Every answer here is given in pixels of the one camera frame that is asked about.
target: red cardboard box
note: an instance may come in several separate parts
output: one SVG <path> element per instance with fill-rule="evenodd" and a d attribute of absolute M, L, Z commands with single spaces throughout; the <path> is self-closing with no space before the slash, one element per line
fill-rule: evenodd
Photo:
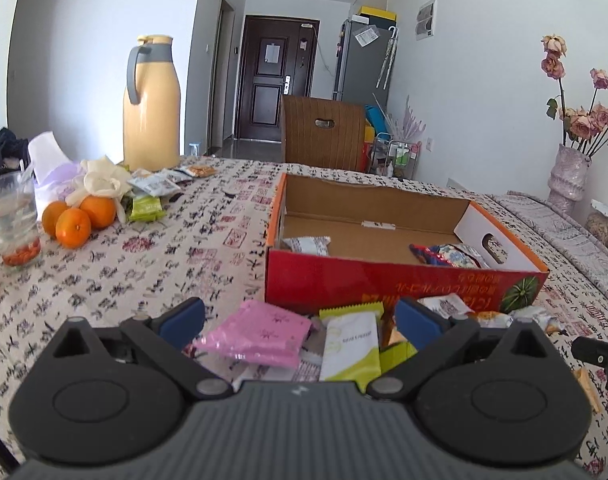
<path fill-rule="evenodd" d="M 330 236 L 329 255 L 292 253 L 282 242 L 301 236 Z M 492 237 L 501 250 L 488 244 Z M 451 292 L 473 310 L 509 312 L 532 303 L 548 276 L 542 261 L 478 204 L 391 187 L 285 174 L 267 238 L 265 300 L 300 314 L 367 301 L 391 310 L 401 296 Z M 426 265 L 408 248 L 460 242 L 491 269 Z"/>

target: glass cup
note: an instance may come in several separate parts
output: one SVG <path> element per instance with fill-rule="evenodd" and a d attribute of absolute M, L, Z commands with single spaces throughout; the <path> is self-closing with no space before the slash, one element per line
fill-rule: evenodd
<path fill-rule="evenodd" d="M 20 184 L 21 175 L 0 176 L 0 253 L 11 267 L 31 262 L 41 251 L 35 185 L 31 178 Z"/>

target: doorway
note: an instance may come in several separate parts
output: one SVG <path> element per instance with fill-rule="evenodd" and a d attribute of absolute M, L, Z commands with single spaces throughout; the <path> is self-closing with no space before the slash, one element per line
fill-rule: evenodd
<path fill-rule="evenodd" d="M 236 138 L 281 141 L 281 96 L 310 95 L 317 20 L 246 16 Z"/>
<path fill-rule="evenodd" d="M 212 77 L 210 78 L 208 153 L 215 152 L 224 145 L 226 84 L 228 82 L 228 61 L 233 42 L 234 24 L 235 10 L 226 0 L 221 0 L 217 20 L 217 36 L 215 37 L 213 50 Z"/>

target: black bag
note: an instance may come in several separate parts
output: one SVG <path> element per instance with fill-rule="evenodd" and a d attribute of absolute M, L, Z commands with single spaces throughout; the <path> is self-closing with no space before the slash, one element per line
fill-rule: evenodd
<path fill-rule="evenodd" d="M 4 163 L 4 159 L 15 159 L 17 165 L 7 166 Z M 2 128 L 0 130 L 0 175 L 19 169 L 20 160 L 24 161 L 24 167 L 28 166 L 30 162 L 28 141 L 26 139 L 18 139 L 8 128 Z"/>

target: gray refrigerator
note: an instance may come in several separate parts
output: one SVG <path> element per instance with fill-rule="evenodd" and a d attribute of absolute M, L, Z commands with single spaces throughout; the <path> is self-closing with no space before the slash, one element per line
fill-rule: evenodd
<path fill-rule="evenodd" d="M 361 46 L 355 38 L 355 32 L 365 26 L 363 23 L 351 20 L 346 20 L 341 26 L 333 99 L 358 105 L 377 106 L 373 97 L 375 94 L 379 104 L 386 110 L 388 101 L 388 88 L 384 89 L 386 72 L 379 88 L 376 88 L 376 85 L 392 33 L 385 28 L 378 28 L 379 37 L 372 43 Z"/>

